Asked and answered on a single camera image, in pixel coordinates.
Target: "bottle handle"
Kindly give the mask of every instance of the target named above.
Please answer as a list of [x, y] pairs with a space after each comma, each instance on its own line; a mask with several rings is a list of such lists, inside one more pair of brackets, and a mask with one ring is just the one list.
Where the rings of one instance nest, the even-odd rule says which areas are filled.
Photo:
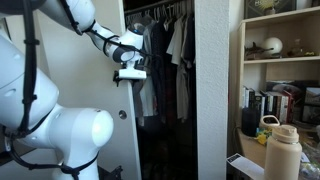
[[[276, 123], [265, 122], [264, 120], [267, 118], [273, 118], [276, 121]], [[260, 126], [260, 128], [272, 128], [272, 127], [280, 126], [280, 121], [274, 115], [266, 115], [266, 116], [262, 116], [260, 118], [260, 125], [259, 126]]]

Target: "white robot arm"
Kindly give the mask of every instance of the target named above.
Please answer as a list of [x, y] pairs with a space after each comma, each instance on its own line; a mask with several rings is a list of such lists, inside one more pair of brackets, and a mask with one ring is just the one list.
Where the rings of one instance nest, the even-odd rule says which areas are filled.
[[[135, 62], [142, 59], [139, 53], [142, 31], [138, 28], [129, 28], [123, 36], [115, 36], [94, 20], [95, 9], [89, 0], [0, 0], [0, 18], [23, 14], [23, 1], [29, 1], [33, 9], [40, 8], [79, 35], [86, 33], [108, 57], [126, 64], [126, 68], [117, 74], [119, 79], [146, 78], [145, 72], [134, 68]], [[21, 127], [26, 111], [21, 103], [24, 99], [25, 57], [1, 35], [0, 47], [0, 124], [6, 127], [5, 134], [9, 136], [6, 148], [11, 152], [10, 132]], [[54, 171], [53, 179], [98, 180], [96, 157], [100, 147], [112, 135], [112, 117], [100, 109], [60, 106], [56, 103], [59, 91], [54, 83], [40, 70], [36, 71], [36, 76], [36, 98], [27, 124], [31, 132], [18, 140], [34, 148], [51, 148], [62, 153], [66, 168]]]

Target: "water bottle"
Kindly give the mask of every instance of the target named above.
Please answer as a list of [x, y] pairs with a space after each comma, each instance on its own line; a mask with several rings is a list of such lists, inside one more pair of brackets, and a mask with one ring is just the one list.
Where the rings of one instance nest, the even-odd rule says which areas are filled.
[[290, 125], [273, 127], [267, 141], [265, 180], [297, 180], [302, 147], [297, 129]]

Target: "closet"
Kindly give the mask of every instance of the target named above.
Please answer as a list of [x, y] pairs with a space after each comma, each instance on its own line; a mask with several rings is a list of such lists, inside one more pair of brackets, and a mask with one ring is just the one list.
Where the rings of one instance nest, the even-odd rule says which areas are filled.
[[193, 0], [124, 0], [126, 26], [143, 29], [147, 79], [133, 84], [143, 180], [197, 179]]

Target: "bottle cap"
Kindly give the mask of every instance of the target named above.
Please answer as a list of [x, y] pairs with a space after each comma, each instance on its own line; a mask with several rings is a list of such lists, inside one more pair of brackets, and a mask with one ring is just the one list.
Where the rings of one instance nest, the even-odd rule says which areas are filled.
[[281, 125], [272, 129], [272, 137], [283, 143], [298, 143], [299, 134], [297, 128], [290, 125]]

